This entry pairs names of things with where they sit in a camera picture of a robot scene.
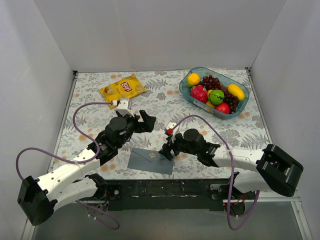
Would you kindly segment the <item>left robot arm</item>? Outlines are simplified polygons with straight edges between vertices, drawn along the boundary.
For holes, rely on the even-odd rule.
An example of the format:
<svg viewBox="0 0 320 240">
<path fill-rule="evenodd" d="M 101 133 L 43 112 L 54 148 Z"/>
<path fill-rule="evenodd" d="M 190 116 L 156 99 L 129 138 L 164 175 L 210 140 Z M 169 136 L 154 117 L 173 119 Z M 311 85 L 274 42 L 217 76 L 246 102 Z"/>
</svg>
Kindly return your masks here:
<svg viewBox="0 0 320 240">
<path fill-rule="evenodd" d="M 48 220 L 59 208 L 84 198 L 102 200 L 110 194 L 108 184 L 93 171 L 117 154 L 133 134 L 153 131 L 156 117 L 145 110 L 139 115 L 116 111 L 105 129 L 70 163 L 37 178 L 22 180 L 17 203 L 33 226 Z"/>
</svg>

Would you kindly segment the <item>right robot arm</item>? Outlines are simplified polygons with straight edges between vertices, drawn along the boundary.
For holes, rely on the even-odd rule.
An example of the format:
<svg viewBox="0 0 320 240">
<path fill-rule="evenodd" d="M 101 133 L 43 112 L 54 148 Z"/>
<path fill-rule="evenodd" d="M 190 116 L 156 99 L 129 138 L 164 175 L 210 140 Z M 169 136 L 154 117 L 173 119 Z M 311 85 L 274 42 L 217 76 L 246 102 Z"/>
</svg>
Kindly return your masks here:
<svg viewBox="0 0 320 240">
<path fill-rule="evenodd" d="M 264 190 L 292 197 L 304 170 L 302 164 L 274 144 L 258 150 L 228 150 L 206 141 L 194 128 L 184 133 L 173 133 L 169 129 L 166 134 L 167 142 L 159 153 L 170 161 L 179 153 L 185 153 L 196 156 L 207 167 L 234 166 L 247 170 L 246 174 L 237 173 L 226 186 L 227 195 L 232 199 L 247 192 Z"/>
</svg>

